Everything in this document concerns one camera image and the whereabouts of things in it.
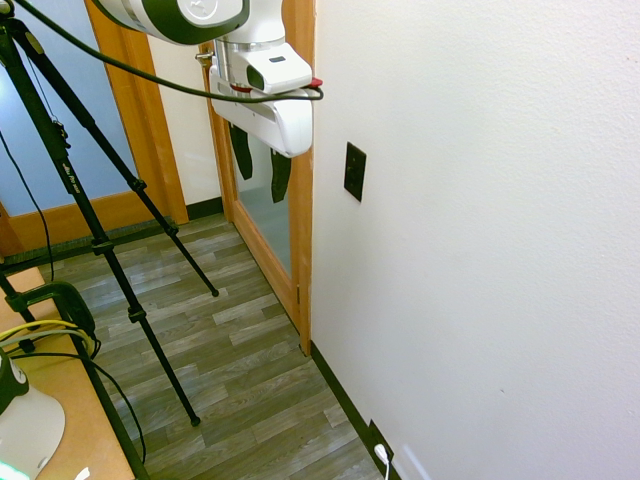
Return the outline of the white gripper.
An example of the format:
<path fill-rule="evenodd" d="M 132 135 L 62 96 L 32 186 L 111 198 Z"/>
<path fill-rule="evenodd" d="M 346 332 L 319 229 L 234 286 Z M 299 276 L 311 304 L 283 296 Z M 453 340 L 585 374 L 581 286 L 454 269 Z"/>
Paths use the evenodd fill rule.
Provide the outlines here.
<path fill-rule="evenodd" d="M 248 134 L 269 145 L 272 165 L 271 197 L 284 200 L 291 175 L 291 159 L 312 145 L 313 114 L 309 95 L 294 90 L 303 100 L 275 100 L 239 103 L 212 99 L 215 112 L 229 121 L 229 135 L 238 169 L 243 179 L 253 176 Z"/>

